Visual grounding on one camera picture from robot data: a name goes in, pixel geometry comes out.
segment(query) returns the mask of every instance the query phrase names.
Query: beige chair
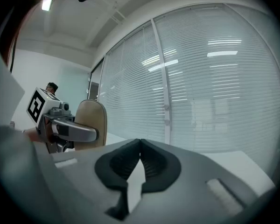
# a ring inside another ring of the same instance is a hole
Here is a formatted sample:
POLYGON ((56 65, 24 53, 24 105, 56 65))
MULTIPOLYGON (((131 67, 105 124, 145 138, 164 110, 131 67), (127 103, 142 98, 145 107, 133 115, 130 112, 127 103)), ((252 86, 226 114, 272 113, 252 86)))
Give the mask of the beige chair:
POLYGON ((98 139, 94 142, 74 142, 76 151, 106 145, 107 113, 101 103, 92 99, 82 101, 77 109, 75 123, 98 131, 98 139))

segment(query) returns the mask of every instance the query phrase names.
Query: window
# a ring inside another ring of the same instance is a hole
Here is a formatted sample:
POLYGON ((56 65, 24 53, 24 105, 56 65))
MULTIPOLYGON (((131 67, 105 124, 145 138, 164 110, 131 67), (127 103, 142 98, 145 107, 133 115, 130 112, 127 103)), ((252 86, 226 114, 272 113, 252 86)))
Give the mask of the window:
POLYGON ((156 40, 148 24, 107 56, 99 101, 106 107, 108 133, 125 139, 164 142, 164 95, 156 40))
POLYGON ((96 68, 91 72, 88 99, 98 99, 98 87, 100 83, 103 62, 104 60, 101 60, 100 63, 96 66, 96 68))
POLYGON ((256 31, 228 7, 155 19, 168 73, 171 145, 244 151, 269 172, 280 142, 280 77, 256 31))

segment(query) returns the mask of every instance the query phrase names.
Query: gray device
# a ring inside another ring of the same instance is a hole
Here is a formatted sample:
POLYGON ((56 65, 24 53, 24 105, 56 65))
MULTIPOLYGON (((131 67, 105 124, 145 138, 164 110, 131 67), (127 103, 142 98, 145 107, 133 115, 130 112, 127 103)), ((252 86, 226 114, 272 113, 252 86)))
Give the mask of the gray device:
POLYGON ((258 199, 243 181, 208 157, 164 143, 125 140, 48 154, 36 153, 20 132, 0 127, 2 132, 10 138, 0 135, 1 184, 36 222, 245 223, 268 200, 258 199), (142 199, 129 213, 126 180, 139 159, 146 182, 142 199), (212 187, 212 180, 220 185, 212 187))

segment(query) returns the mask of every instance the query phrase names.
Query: white wall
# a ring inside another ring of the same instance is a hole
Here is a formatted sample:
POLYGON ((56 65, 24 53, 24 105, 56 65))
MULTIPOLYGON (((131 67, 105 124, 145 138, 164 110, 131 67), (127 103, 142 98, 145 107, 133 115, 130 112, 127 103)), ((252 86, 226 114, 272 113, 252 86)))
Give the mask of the white wall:
POLYGON ((86 47, 84 41, 66 34, 44 36, 36 30, 21 30, 16 44, 18 49, 34 51, 91 67, 96 49, 86 47))
POLYGON ((206 3, 237 4, 268 12, 265 5, 259 0, 153 0, 130 14, 123 21, 122 25, 118 25, 108 34, 96 51, 92 68, 98 64, 98 62, 116 43, 148 20, 181 7, 206 3))
POLYGON ((70 104, 73 114, 80 102, 87 99, 90 69, 57 57, 16 49, 12 76, 25 91, 12 118, 19 130, 34 126, 26 108, 35 87, 45 88, 49 82, 56 83, 59 87, 56 96, 70 104))

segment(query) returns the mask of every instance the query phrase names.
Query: gray surface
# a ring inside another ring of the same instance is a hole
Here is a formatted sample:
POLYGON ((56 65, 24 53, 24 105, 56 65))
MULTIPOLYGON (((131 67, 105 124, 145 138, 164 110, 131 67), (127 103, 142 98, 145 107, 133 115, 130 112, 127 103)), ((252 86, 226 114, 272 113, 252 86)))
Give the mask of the gray surface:
POLYGON ((0 125, 9 125, 23 95, 24 90, 11 76, 0 55, 0 125))
POLYGON ((142 199, 126 218, 127 223, 218 223, 230 216, 207 188, 206 181, 219 178, 240 200, 250 205, 256 195, 241 180, 211 159, 174 146, 151 141, 176 155, 182 172, 164 192, 142 194, 142 199))
MULTIPOLYGON (((36 146, 46 183, 69 223, 118 223, 104 212, 116 205, 119 193, 107 189, 97 178, 94 165, 103 154, 128 143, 68 153, 48 154, 36 146), (76 159, 62 168, 54 163, 76 159)), ((132 213, 123 223, 220 223, 231 216, 206 182, 220 179, 241 203, 250 206, 256 199, 253 191, 237 177, 211 159, 174 146, 151 141, 173 153, 181 162, 179 178, 165 191, 143 194, 132 213)))

